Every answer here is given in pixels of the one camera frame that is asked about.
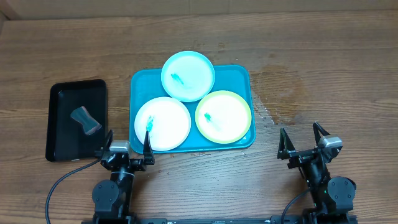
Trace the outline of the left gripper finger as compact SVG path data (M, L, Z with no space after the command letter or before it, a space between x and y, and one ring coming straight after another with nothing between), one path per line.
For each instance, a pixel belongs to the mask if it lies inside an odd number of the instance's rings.
M108 134L105 137L102 151L108 151L109 150L110 145L111 145L111 143L113 141L113 134L114 134L113 130L110 129Z
M155 164L155 158L154 158L153 150L152 150L152 147L150 144L149 131L146 131L146 135L144 138L143 155L144 155L144 164L145 165L154 165Z

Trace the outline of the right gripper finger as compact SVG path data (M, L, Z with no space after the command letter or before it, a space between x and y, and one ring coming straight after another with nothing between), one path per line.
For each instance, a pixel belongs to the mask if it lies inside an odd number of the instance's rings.
M280 140L279 140L279 149L277 152L277 158L284 160L289 159L291 154L295 153L296 150L292 141L290 140L288 134L286 133L284 128L280 128Z
M312 126L317 146L326 146L327 139L325 136L329 136L330 133L326 131L317 121L314 122Z

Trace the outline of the white plate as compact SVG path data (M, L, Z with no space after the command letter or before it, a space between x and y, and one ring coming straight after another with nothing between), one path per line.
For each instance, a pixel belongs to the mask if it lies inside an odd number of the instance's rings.
M148 134L154 151L169 151L186 140L191 125L187 107L175 98L163 96L141 106L134 119L134 132L142 144Z

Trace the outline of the yellow-green plate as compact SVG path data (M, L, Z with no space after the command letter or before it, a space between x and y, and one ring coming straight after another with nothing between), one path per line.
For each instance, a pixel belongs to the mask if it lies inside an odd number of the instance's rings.
M246 100L227 90L214 91L200 100L195 110L195 124L209 141L229 144L243 138L252 123Z

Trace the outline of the light blue plate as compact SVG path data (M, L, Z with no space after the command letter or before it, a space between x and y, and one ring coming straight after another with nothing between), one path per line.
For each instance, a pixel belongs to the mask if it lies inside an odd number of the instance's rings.
M215 83L215 68L203 54L182 51L164 63L160 75L168 95L182 102L194 102L206 96Z

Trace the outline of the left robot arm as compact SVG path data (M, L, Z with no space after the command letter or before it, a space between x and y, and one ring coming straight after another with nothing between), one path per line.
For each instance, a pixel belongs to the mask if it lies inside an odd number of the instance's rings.
M106 137L99 162L111 172L109 179L97 183L92 191L95 204L93 223L140 223L135 213L130 212L132 187L135 173L144 172L148 165L155 164L149 132L144 137L144 157L132 158L127 141L114 141L113 132Z

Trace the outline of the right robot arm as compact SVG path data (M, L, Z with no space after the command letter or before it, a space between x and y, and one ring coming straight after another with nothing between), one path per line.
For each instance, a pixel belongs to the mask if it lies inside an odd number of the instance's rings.
M318 122L313 123L315 147L297 151L286 130L280 128L277 158L288 160L289 169L297 168L306 181L308 189L293 198L284 208L282 215L272 218L273 223L357 223L353 210L356 184L353 180L336 176L331 177L327 164L340 153L343 141L337 135L331 135ZM306 208L300 216L287 216L289 208L300 198L310 194L314 207Z

